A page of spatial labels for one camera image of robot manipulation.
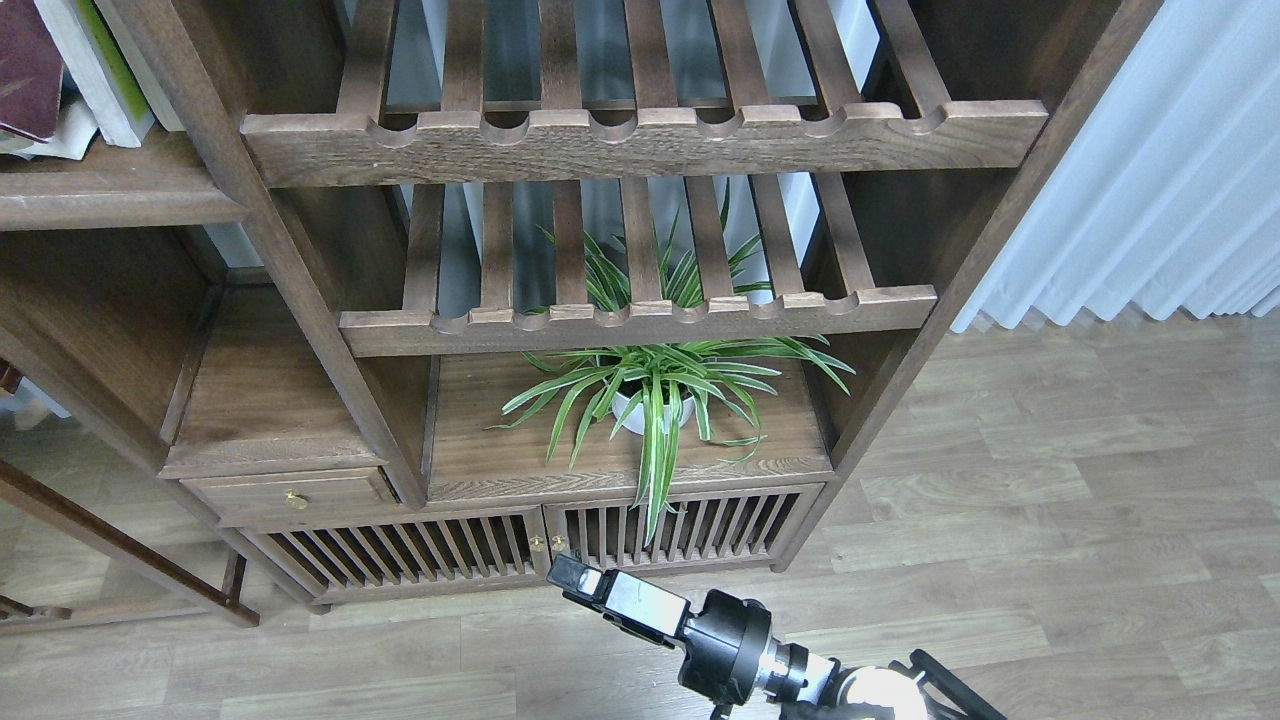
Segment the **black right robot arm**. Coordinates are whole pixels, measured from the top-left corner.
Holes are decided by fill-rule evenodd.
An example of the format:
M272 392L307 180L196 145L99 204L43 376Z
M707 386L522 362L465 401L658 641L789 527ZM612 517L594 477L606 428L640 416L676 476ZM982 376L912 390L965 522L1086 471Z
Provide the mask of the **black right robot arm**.
M630 635L682 650L678 683L714 705L713 719L730 717L754 691L777 705L782 719L1002 716L923 650L914 650L908 665L844 666L776 639L771 611L755 600L712 589L694 612L680 594L566 553L556 556L547 579Z

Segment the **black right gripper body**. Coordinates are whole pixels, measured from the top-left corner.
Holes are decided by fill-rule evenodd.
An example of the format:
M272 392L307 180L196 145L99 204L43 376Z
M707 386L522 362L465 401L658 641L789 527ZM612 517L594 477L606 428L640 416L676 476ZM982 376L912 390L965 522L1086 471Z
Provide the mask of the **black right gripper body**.
M682 648L678 683L714 705L713 719L727 719L755 689L773 702L836 705L838 661L777 641L771 612L755 600L709 591L692 612L685 597L611 569L593 570L591 606L631 635Z

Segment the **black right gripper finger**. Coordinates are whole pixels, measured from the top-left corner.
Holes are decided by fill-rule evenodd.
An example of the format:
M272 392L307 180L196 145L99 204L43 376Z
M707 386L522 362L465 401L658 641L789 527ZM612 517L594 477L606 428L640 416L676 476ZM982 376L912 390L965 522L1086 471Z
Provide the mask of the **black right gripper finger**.
M611 571L590 566L570 553L558 553L547 573L547 582L559 588L564 598L604 612L612 579Z

